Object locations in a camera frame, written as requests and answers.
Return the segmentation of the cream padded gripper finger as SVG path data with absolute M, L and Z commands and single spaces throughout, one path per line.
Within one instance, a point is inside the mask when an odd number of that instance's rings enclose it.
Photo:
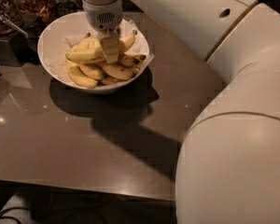
M 119 38 L 107 36 L 100 40 L 103 54 L 107 63 L 116 63 L 119 60 Z

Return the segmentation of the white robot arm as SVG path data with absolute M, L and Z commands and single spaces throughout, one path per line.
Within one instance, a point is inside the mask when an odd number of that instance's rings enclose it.
M 119 0 L 82 0 L 89 23 Z M 280 14 L 257 0 L 131 0 L 227 84 L 180 150 L 178 224 L 280 224 Z

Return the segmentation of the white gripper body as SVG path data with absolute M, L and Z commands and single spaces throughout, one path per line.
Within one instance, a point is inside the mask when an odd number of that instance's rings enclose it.
M 90 26 L 98 32 L 116 30 L 123 20 L 121 0 L 102 5 L 84 2 L 83 8 Z

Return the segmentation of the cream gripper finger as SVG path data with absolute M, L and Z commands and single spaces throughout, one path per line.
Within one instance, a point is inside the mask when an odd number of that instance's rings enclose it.
M 114 37 L 114 36 L 120 36 L 120 28 L 105 29 L 104 31 L 101 31 L 97 34 L 97 37 L 99 39 L 107 38 L 107 37 Z

